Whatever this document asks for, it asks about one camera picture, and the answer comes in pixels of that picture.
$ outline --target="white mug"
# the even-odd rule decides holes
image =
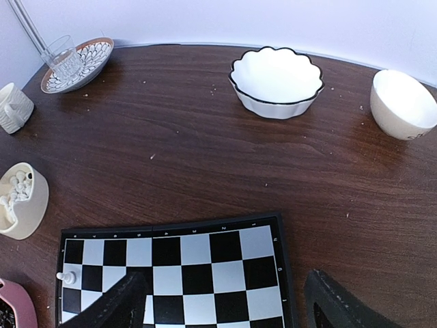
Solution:
[[[0,90],[0,125],[9,134],[22,128],[33,111],[33,102],[17,86],[9,83]]]

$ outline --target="white square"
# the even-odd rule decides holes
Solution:
[[[126,275],[125,266],[104,266],[102,274],[102,291],[107,292]]]
[[[217,328],[251,328],[251,323],[249,321],[242,321],[240,323],[219,323]]]
[[[212,325],[217,323],[214,294],[184,295],[186,325]]]
[[[77,314],[62,311],[62,323],[66,323],[70,319],[73,319],[75,316],[77,316]]]
[[[83,264],[103,265],[103,239],[86,239],[83,243]]]
[[[214,292],[239,292],[246,290],[243,261],[212,264]]]
[[[157,324],[155,328],[185,328],[185,325],[166,325],[166,324]]]
[[[180,238],[182,265],[211,263],[210,237],[194,234]]]
[[[269,225],[240,230],[240,242],[243,260],[274,255]]]
[[[76,276],[76,281],[74,284],[66,284],[66,282],[62,282],[62,287],[71,288],[71,289],[82,289],[82,265],[81,264],[70,264],[64,263],[63,273],[73,272]]]
[[[85,311],[92,303],[97,301],[103,295],[102,292],[92,292],[82,290],[81,292],[81,311]]]
[[[152,239],[128,239],[126,251],[126,265],[128,267],[152,266]]]
[[[152,295],[148,295],[145,298],[145,311],[144,311],[143,323],[145,325],[153,325],[155,323],[154,315],[153,315],[153,296]]]
[[[282,316],[281,292],[278,286],[248,290],[249,320],[261,320]]]
[[[182,295],[182,267],[153,267],[154,295]]]

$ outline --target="plate rim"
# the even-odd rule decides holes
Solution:
[[[109,57],[109,56],[111,55],[112,51],[114,50],[114,40],[111,39],[111,38],[108,38],[108,37],[99,37],[99,38],[94,38],[94,39],[88,40],[88,41],[86,41],[86,42],[84,42],[84,43],[81,43],[80,45],[76,46],[76,51],[78,51],[78,50],[80,50],[80,49],[83,49],[83,48],[85,48],[86,46],[88,46],[88,45],[90,45],[90,44],[95,44],[95,43],[97,43],[97,42],[107,42],[107,43],[109,43],[109,44],[111,45],[111,51],[109,52],[109,54],[108,54],[108,56],[107,56],[107,57]],[[46,88],[46,86],[47,86],[47,82],[48,82],[48,79],[50,78],[50,76],[52,75],[52,73],[53,73],[52,69],[49,68],[49,69],[47,70],[46,74],[44,74],[44,76],[42,77],[41,85],[40,85],[40,87],[41,87],[41,91],[43,91],[45,94],[59,94],[59,93],[61,93],[61,92],[64,92],[64,91],[67,89],[67,87],[64,88],[64,89],[61,89],[61,90],[54,91],[54,92],[50,92],[50,91],[47,90],[47,88]]]

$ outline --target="wooden table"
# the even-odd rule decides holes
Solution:
[[[0,236],[0,276],[29,291],[41,328],[54,327],[61,229],[272,210],[285,221],[301,327],[313,268],[404,327],[435,327],[437,130],[386,136],[369,110],[375,70],[320,57],[326,88],[310,110],[259,118],[227,80],[245,50],[116,49],[78,91],[43,94],[45,69],[29,82],[36,110],[23,130],[0,133],[0,172],[29,162],[51,195],[33,236]]]

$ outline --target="chessboard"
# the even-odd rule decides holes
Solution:
[[[138,228],[63,230],[56,322],[88,308],[126,273],[147,277],[144,328],[295,328],[279,213]]]

